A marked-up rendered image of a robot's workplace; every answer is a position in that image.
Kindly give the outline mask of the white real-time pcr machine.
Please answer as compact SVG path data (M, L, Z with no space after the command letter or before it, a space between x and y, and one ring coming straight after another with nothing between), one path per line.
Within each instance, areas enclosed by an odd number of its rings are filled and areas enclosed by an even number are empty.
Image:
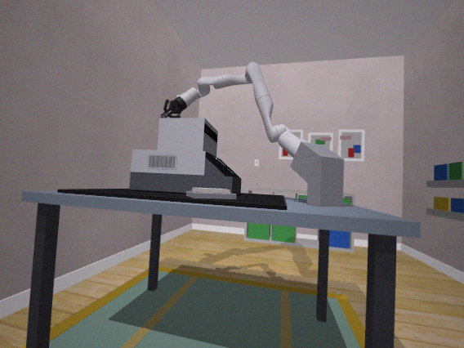
M241 194L241 178L216 158L217 136L205 118L159 118L157 150L132 150L129 189L186 193L194 187Z

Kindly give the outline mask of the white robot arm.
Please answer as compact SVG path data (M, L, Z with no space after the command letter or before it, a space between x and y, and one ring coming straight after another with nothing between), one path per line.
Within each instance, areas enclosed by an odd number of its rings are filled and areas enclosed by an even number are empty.
M307 141L301 140L293 135L291 130L283 124L272 126L270 117L273 110L273 101L266 87L259 64L255 62L249 63L245 74L239 76L226 74L218 77L201 77L198 80L198 90L192 87L187 92L177 95L176 97L180 96L188 107L198 98L208 95L210 92L210 85L213 85L215 89L220 89L233 85L251 83L253 85L255 101L260 111L269 141L271 143L279 141L279 145L294 158L301 141Z

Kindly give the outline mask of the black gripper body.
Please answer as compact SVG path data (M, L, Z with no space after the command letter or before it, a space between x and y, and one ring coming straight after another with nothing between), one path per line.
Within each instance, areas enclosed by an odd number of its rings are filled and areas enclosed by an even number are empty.
M169 108L171 108L173 105L176 106L171 111L178 109L174 114L180 114L181 111L187 108L185 101L180 96L178 96L175 100L171 100Z

